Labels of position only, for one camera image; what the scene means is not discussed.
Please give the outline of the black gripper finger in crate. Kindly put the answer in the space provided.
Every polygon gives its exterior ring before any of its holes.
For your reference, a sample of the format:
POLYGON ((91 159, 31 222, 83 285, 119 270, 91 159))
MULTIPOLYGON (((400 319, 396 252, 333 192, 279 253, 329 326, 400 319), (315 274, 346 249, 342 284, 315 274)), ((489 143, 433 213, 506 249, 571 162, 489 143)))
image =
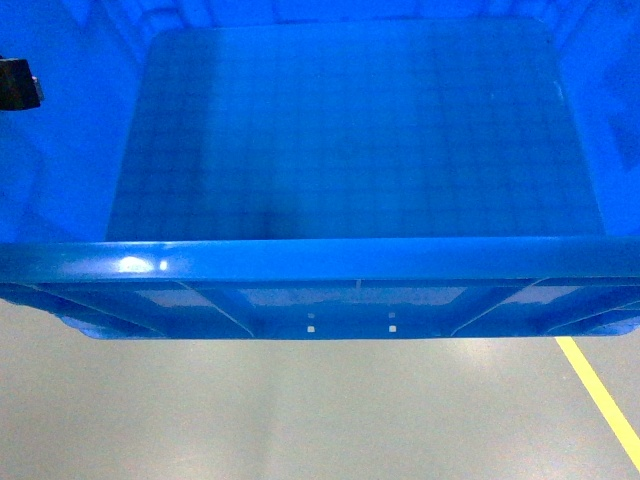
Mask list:
POLYGON ((26 59, 1 58, 0 95, 2 111, 23 111, 41 106, 41 85, 26 59))

